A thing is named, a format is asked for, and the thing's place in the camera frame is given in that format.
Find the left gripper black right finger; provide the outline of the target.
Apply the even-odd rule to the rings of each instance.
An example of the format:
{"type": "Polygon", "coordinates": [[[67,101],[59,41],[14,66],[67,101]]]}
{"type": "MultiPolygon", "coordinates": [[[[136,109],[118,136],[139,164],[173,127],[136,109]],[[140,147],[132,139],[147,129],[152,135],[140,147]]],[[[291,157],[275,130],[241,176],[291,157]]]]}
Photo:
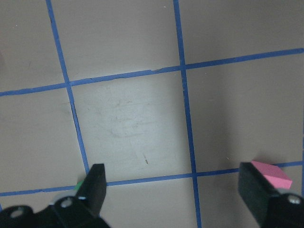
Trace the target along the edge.
{"type": "Polygon", "coordinates": [[[280,193],[250,162],[240,163],[238,192],[258,225],[278,225],[274,205],[280,193]]]}

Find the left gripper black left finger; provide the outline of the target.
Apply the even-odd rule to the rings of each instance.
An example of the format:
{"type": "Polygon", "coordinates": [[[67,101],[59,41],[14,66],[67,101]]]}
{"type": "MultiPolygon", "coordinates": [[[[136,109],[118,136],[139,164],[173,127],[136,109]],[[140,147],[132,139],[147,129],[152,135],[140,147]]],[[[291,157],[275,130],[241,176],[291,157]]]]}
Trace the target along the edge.
{"type": "Polygon", "coordinates": [[[76,198],[98,217],[106,196],[104,164],[94,164],[76,192],[76,198]]]}

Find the green foam cube near left arm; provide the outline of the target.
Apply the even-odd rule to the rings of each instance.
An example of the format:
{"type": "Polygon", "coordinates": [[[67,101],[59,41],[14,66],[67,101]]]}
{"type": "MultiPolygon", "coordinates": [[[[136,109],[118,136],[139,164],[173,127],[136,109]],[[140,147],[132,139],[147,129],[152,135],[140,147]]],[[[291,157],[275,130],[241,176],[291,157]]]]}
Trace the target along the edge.
{"type": "Polygon", "coordinates": [[[79,190],[81,185],[83,184],[84,181],[80,181],[76,184],[76,186],[74,187],[74,190],[79,190]]]}

